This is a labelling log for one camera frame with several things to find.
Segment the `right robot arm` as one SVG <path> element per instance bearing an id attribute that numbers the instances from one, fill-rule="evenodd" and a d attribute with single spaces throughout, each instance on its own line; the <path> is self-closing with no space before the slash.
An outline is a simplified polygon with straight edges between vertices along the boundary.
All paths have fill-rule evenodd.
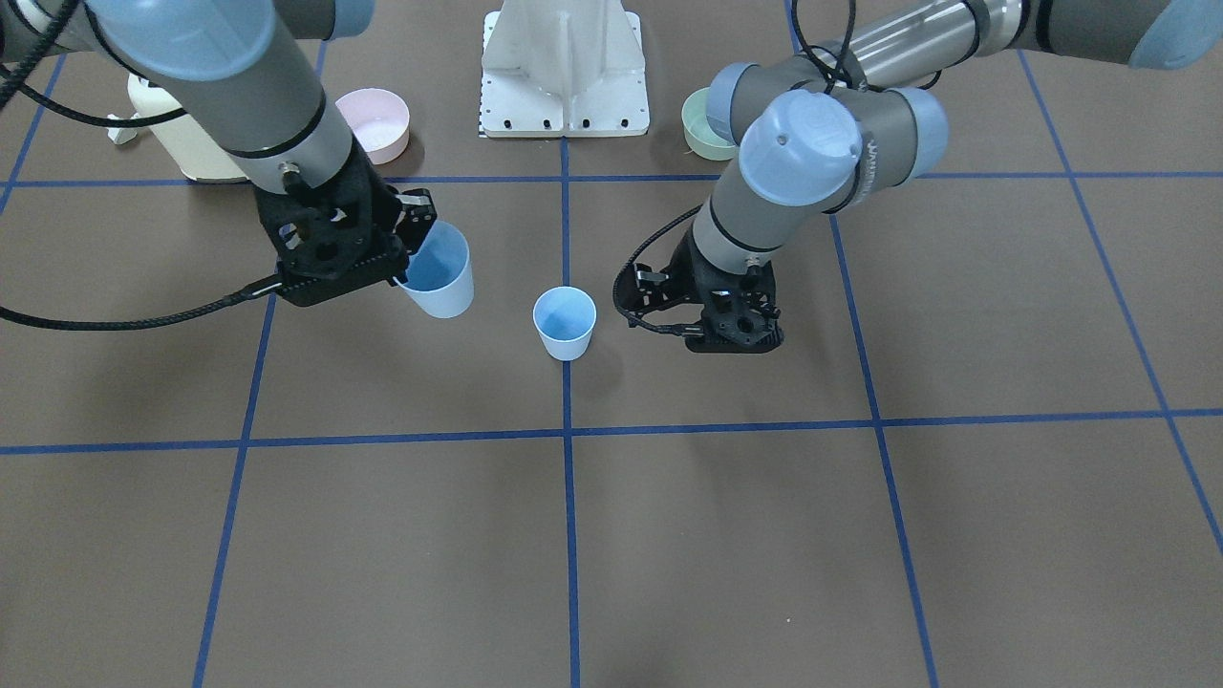
<path id="1" fill-rule="evenodd" d="M 43 57 L 98 53 L 174 97 L 253 186 L 274 291 L 306 308 L 405 284 L 437 219 L 401 193 L 327 95 L 298 39 L 360 35 L 372 1 L 5 1 L 9 100 Z"/>

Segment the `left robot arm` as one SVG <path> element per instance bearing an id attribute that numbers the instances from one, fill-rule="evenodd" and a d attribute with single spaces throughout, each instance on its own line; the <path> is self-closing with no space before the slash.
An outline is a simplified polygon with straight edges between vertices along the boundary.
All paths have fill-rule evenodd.
<path id="1" fill-rule="evenodd" d="M 713 78 L 706 121 L 737 145 L 669 265 L 629 258 L 614 306 L 630 326 L 700 306 L 690 325 L 651 325 L 695 353 L 767 353 L 783 341 L 774 254 L 819 214 L 911 182 L 949 139 L 929 87 L 970 57 L 1026 48 L 1131 68 L 1178 70 L 1221 39 L 1218 1 L 929 1 L 781 64 Z"/>

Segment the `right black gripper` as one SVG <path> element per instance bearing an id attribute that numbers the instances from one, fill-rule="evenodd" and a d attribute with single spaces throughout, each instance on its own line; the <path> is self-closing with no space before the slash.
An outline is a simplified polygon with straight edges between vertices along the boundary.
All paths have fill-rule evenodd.
<path id="1" fill-rule="evenodd" d="M 294 193 L 256 188 L 254 199 L 278 253 L 276 292 L 297 308 L 402 277 L 438 218 L 428 188 L 395 196 L 361 148 L 327 183 L 290 183 Z"/>

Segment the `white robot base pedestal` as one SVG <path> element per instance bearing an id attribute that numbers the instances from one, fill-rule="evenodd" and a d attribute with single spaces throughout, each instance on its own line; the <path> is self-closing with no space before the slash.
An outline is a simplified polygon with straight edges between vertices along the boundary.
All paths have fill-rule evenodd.
<path id="1" fill-rule="evenodd" d="M 642 24 L 623 2 L 505 1 L 486 13 L 482 39 L 481 134 L 647 134 Z"/>

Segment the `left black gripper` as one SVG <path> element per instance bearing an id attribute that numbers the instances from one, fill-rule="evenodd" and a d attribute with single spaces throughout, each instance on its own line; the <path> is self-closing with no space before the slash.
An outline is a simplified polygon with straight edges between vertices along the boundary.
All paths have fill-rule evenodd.
<path id="1" fill-rule="evenodd" d="M 700 306 L 700 320 L 686 328 L 686 348 L 698 354 L 764 354 L 781 347 L 781 310 L 773 266 L 724 271 L 700 253 L 686 233 L 663 270 L 660 308 Z"/>

